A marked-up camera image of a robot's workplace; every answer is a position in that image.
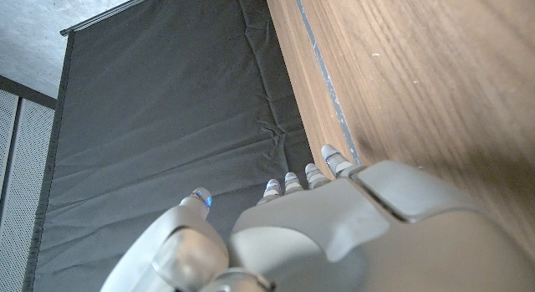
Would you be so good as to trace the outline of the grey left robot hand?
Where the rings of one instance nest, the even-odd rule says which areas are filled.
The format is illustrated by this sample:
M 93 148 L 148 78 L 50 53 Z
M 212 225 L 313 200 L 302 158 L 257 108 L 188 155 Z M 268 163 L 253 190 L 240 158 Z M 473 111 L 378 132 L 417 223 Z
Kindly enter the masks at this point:
M 229 238 L 197 188 L 158 217 L 105 291 L 531 291 L 534 262 L 465 193 L 412 166 L 357 166 L 323 146 L 325 176 L 271 180 Z

